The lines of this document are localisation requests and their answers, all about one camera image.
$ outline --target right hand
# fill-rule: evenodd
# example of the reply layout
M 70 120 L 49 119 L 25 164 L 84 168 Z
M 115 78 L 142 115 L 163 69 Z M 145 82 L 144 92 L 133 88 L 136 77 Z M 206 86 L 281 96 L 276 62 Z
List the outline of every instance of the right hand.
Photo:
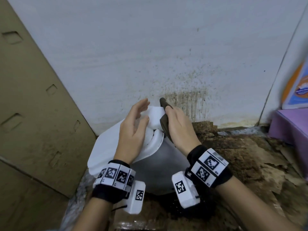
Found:
M 167 106 L 165 112 L 169 120 L 169 132 L 174 145 L 187 156 L 196 146 L 201 145 L 193 129 L 193 125 L 178 107 Z

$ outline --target forearm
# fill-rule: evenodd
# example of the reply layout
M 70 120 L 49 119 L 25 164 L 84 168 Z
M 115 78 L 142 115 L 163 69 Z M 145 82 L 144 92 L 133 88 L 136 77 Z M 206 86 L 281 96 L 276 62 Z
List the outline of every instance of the forearm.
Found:
M 91 198 L 72 231 L 98 231 L 100 227 L 106 227 L 112 206 L 103 199 Z
M 216 187 L 249 231 L 300 231 L 249 190 L 236 177 Z

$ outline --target black cable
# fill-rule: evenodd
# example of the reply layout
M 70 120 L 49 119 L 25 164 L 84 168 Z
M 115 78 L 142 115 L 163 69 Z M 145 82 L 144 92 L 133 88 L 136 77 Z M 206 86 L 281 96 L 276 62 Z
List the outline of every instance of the black cable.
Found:
M 118 210 L 118 209 L 121 209 L 121 208 L 127 208 L 127 205 L 124 205 L 124 206 L 121 206 L 121 207 L 118 207 L 118 208 L 112 209 L 111 211 L 112 211 L 112 212 L 114 212 L 115 210 Z

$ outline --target left hand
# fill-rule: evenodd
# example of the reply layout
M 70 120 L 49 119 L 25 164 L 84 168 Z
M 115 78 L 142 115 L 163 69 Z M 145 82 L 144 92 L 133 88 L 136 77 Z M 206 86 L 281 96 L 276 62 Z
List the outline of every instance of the left hand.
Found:
M 139 126 L 135 128 L 135 120 L 140 118 L 140 113 L 148 109 L 150 102 L 147 98 L 134 104 L 127 117 L 120 125 L 118 147 L 113 159 L 119 159 L 131 164 L 139 155 L 144 142 L 145 129 L 149 123 L 149 117 L 140 120 Z

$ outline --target cardboard panel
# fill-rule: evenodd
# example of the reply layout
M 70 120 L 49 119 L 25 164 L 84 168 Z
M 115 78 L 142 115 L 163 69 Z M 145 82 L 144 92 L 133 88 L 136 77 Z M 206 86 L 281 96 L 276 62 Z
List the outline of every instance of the cardboard panel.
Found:
M 68 198 L 0 161 L 0 230 L 57 229 Z
M 72 196 L 95 135 L 6 0 L 0 0 L 0 110 L 0 155 Z

